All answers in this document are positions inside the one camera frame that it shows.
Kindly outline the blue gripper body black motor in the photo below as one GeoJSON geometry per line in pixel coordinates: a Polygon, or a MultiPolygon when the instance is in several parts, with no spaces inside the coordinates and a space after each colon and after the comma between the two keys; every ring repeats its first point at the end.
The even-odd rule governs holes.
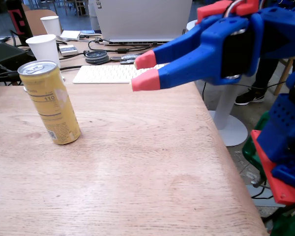
{"type": "Polygon", "coordinates": [[[295,5],[274,5],[248,17],[224,40],[222,76],[270,76],[280,59],[295,56],[295,5]]]}

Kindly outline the blue gripper finger with pink tip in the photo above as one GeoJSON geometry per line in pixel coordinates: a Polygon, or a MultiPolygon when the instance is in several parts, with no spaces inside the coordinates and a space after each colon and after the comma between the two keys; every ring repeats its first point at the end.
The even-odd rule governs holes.
{"type": "Polygon", "coordinates": [[[222,77],[224,40],[248,26],[241,17],[218,20],[200,34],[200,45],[160,69],[150,69],[131,80],[133,91],[169,89],[196,80],[213,85],[236,84],[241,74],[222,77]]]}
{"type": "Polygon", "coordinates": [[[152,68],[158,64],[170,63],[200,45],[201,26],[195,25],[182,36],[149,50],[135,59],[136,69],[152,68]]]}

